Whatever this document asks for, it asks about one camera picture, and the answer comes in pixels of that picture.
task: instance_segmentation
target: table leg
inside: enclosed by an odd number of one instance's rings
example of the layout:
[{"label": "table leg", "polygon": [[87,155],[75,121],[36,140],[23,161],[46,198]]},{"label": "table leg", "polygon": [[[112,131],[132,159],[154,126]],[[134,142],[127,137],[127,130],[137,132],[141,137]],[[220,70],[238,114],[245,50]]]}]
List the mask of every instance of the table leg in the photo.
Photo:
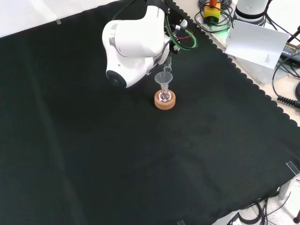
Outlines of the table leg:
[{"label": "table leg", "polygon": [[296,224],[300,223],[300,211],[298,212],[297,217],[294,218],[294,223]]}]

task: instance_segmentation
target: wire bundle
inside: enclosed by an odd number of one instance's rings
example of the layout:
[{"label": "wire bundle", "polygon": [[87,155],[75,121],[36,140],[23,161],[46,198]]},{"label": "wire bundle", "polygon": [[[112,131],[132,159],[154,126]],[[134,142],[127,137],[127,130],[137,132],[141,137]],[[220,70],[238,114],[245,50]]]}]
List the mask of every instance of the wire bundle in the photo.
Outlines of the wire bundle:
[{"label": "wire bundle", "polygon": [[[198,5],[200,8],[200,11],[195,15],[195,22],[197,23],[197,25],[204,31],[208,32],[208,33],[220,33],[226,30],[229,30],[231,23],[233,22],[233,17],[231,16],[232,12],[233,12],[233,8],[231,7],[232,4],[232,0],[220,0],[218,3],[221,4],[221,8],[217,8],[215,6],[210,6],[209,2],[207,2],[206,0],[199,0],[198,1]],[[222,15],[225,15],[225,19],[220,21],[220,22],[212,22],[207,20],[206,18],[204,18],[203,15],[203,11],[205,7],[210,7],[210,8],[216,8],[217,10],[221,11]],[[200,16],[203,19],[203,22],[207,22],[208,26],[215,26],[215,27],[224,27],[227,26],[224,29],[220,29],[220,30],[207,30],[202,24],[200,24],[197,21],[197,16],[200,14]]]},{"label": "wire bundle", "polygon": [[[268,200],[269,199],[268,198],[259,199],[255,203],[249,205],[248,207],[241,209],[241,210],[249,209],[250,207],[253,207],[253,206],[256,205],[258,207],[258,211],[259,211],[257,217],[254,218],[254,219],[251,219],[251,220],[247,220],[247,219],[244,219],[240,215],[240,213],[238,213],[239,219],[242,223],[248,224],[248,225],[256,224],[259,220],[261,220],[260,225],[268,225],[268,223],[276,225],[275,223],[268,220],[268,216],[273,214],[274,212],[278,211],[279,209],[281,209],[286,204],[286,202],[290,198],[290,196],[291,196],[291,192],[290,192],[288,198],[285,200],[285,202],[278,209],[276,209],[276,210],[274,210],[270,213],[267,213],[267,207],[268,207]],[[233,225],[233,219],[229,221],[228,225]]]}]

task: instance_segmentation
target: scalloped edge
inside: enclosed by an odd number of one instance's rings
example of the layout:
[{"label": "scalloped edge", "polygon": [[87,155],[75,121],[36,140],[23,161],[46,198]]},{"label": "scalloped edge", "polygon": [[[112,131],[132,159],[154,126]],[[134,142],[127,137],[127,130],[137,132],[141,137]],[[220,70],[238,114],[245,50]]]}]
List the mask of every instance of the scalloped edge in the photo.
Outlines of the scalloped edge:
[{"label": "scalloped edge", "polygon": [[224,53],[222,49],[220,49],[214,42],[213,40],[203,31],[201,30],[200,27],[198,27],[198,25],[194,22],[194,20],[186,13],[183,11],[183,9],[181,9],[177,4],[176,2],[174,2],[174,0],[168,0],[168,4],[170,4],[169,6],[171,6],[173,9],[176,9],[176,11],[178,11],[188,22],[188,24],[192,24],[192,28],[191,29],[198,29],[198,31],[202,34],[205,35],[205,38],[208,39],[208,40],[211,40],[211,44],[218,49],[218,51],[221,51],[220,53],[224,54],[227,59],[230,60],[230,64],[235,67],[235,69],[243,75],[243,77],[246,79],[246,82],[248,84],[250,84],[252,87],[255,87],[255,89],[257,89],[258,87],[258,91],[261,92],[263,98],[266,98],[268,99],[272,104],[271,104],[271,107],[274,107],[274,109],[278,112],[280,112],[284,119],[288,119],[288,122],[291,124],[291,126],[296,126],[297,128],[300,128],[300,126],[298,126],[298,123],[291,119],[290,118],[290,115],[288,115],[287,113],[284,112],[284,109],[280,106],[278,106],[278,103],[275,101],[275,100],[272,100],[272,97],[267,95],[266,92],[262,89],[260,89],[260,87],[253,82],[252,79],[248,78],[248,76],[245,74],[245,73],[242,73],[241,69],[237,67],[237,65],[233,62],[233,60],[231,58],[228,57],[228,54]]}]

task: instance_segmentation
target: cable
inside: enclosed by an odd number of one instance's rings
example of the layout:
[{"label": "cable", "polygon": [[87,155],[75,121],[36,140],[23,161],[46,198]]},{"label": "cable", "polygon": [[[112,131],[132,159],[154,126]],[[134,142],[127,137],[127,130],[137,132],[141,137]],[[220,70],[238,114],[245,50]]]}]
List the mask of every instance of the cable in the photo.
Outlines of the cable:
[{"label": "cable", "polygon": [[179,40],[183,40],[183,39],[189,39],[190,37],[192,37],[193,32],[191,30],[188,30],[191,34],[185,37],[177,37]]},{"label": "cable", "polygon": [[136,0],[129,1],[126,5],[124,5],[112,18],[112,20],[116,20],[118,15],[123,12],[127,7],[131,6]]},{"label": "cable", "polygon": [[294,71],[294,73],[297,75],[297,77],[300,78],[299,74],[297,73],[297,71],[293,67],[292,63],[290,64],[290,68],[292,69],[292,71]]},{"label": "cable", "polygon": [[[263,201],[263,199],[258,199],[257,201],[258,201],[258,203],[261,203]],[[247,206],[247,207],[245,207],[245,208],[243,208],[241,210],[249,209],[249,208],[251,208],[252,206],[255,206],[255,205],[256,205],[256,203],[253,203],[253,204],[251,204],[251,205],[249,205],[249,206]]]},{"label": "cable", "polygon": [[277,23],[274,22],[274,20],[272,20],[268,14],[266,14],[266,16],[268,17],[269,22],[271,21],[272,23],[274,23],[276,26],[278,26],[280,29],[282,29],[284,32],[288,33],[289,35],[291,35],[294,39],[296,39],[297,41],[300,42],[300,39],[298,39],[297,37],[295,37],[293,34],[291,34],[290,32],[288,32],[287,30],[285,30],[284,28],[282,28],[281,26],[279,26]]},{"label": "cable", "polygon": [[287,200],[289,200],[289,198],[290,198],[290,196],[291,196],[291,193],[292,193],[292,192],[290,192],[288,198],[286,199],[285,203],[282,204],[282,206],[280,206],[278,209],[276,209],[276,210],[270,212],[269,214],[267,214],[267,216],[268,216],[268,215],[271,215],[272,213],[274,213],[274,212],[276,212],[277,210],[281,209],[281,208],[286,204]]},{"label": "cable", "polygon": [[227,225],[233,225],[233,218],[228,222]]},{"label": "cable", "polygon": [[283,102],[283,103],[285,103],[287,105],[294,106],[296,108],[300,108],[300,101],[293,100],[293,99],[286,98],[286,97],[283,97],[281,95],[278,95],[277,92],[276,92],[276,90],[275,90],[275,87],[274,87],[274,77],[275,77],[275,74],[276,74],[277,70],[280,68],[280,66],[282,66],[283,63],[285,63],[287,60],[289,60],[290,58],[292,58],[292,57],[294,57],[296,55],[300,55],[300,52],[296,53],[296,54],[293,54],[293,55],[290,55],[285,60],[283,60],[282,62],[279,63],[279,65],[275,69],[273,77],[272,77],[272,88],[273,88],[274,93],[277,95],[277,100],[278,101],[281,101],[281,102]]},{"label": "cable", "polygon": [[179,47],[180,49],[182,50],[192,50],[192,49],[195,49],[198,47],[198,41],[197,39],[195,38],[195,36],[188,30],[185,30],[185,32],[189,35],[191,35],[193,41],[194,41],[194,45],[192,47],[187,47],[187,46],[184,46],[183,44],[181,44],[180,42],[177,41],[177,38],[173,35],[172,31],[171,31],[171,28],[170,28],[170,24],[169,24],[169,20],[168,20],[168,16],[165,16],[165,26],[166,26],[166,29],[167,29],[167,32],[171,38],[171,40],[173,41],[173,43]]},{"label": "cable", "polygon": [[283,71],[285,71],[286,73],[289,73],[289,74],[291,74],[293,77],[295,77],[295,78],[300,78],[300,76],[298,76],[297,75],[297,73],[296,74],[293,74],[290,70],[288,70],[284,65],[281,65],[281,67],[280,67],[280,69],[281,70],[283,70]]},{"label": "cable", "polygon": [[[195,22],[197,23],[197,25],[204,31],[208,32],[208,33],[220,33],[226,30],[229,30],[231,23],[233,22],[233,17],[231,16],[231,13],[233,12],[233,8],[230,6],[232,4],[232,0],[223,0],[219,2],[221,4],[221,8],[215,7],[215,6],[211,6],[209,5],[209,2],[206,2],[205,0],[199,0],[198,1],[198,5],[200,7],[200,11],[195,15]],[[207,20],[206,18],[204,18],[202,12],[204,11],[205,7],[210,7],[210,8],[216,8],[217,10],[221,11],[221,14],[225,15],[225,19],[220,21],[220,22],[212,22]],[[197,21],[197,16],[200,14],[200,16],[203,19],[203,22],[207,22],[208,26],[216,26],[216,27],[223,27],[223,26],[227,26],[227,28],[225,29],[220,29],[220,30],[207,30],[202,24],[200,24]]]},{"label": "cable", "polygon": [[266,14],[266,19],[268,20],[269,24],[271,24],[272,27],[274,27],[275,30],[278,30],[278,29],[275,27],[275,25],[272,23],[272,20],[271,20],[271,18],[268,16],[268,14]]},{"label": "cable", "polygon": [[[295,37],[297,37],[300,34],[300,26],[297,28],[297,31],[293,34]],[[290,37],[287,42],[290,43],[291,41],[293,41],[294,38]]]},{"label": "cable", "polygon": [[264,16],[264,23],[263,23],[263,27],[266,25],[266,22],[267,22],[267,17]]},{"label": "cable", "polygon": [[271,222],[271,221],[269,221],[269,220],[268,220],[268,222],[269,222],[269,223],[272,223],[273,225],[277,225],[277,224],[275,224],[275,223],[273,223],[273,222]]},{"label": "cable", "polygon": [[267,222],[267,225],[268,225],[267,207],[268,207],[268,198],[265,200],[265,205],[264,205],[264,218],[265,218],[265,220]]},{"label": "cable", "polygon": [[244,219],[240,213],[239,214],[239,219],[242,223],[244,224],[249,224],[249,225],[253,225],[253,224],[256,224],[261,218],[262,218],[262,215],[263,215],[263,210],[261,208],[261,205],[259,204],[258,201],[255,202],[256,206],[258,207],[258,211],[259,211],[259,214],[256,218],[254,219]]}]

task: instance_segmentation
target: red wire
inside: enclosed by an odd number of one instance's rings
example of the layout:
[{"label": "red wire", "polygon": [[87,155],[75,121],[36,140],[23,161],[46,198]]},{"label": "red wire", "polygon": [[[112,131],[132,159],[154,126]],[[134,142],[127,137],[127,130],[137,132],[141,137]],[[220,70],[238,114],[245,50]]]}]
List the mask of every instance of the red wire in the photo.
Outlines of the red wire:
[{"label": "red wire", "polygon": [[185,37],[177,37],[179,40],[183,40],[183,39],[188,39],[193,35],[193,32],[191,30],[188,30],[189,32],[191,32],[191,34],[189,36],[185,36]]}]

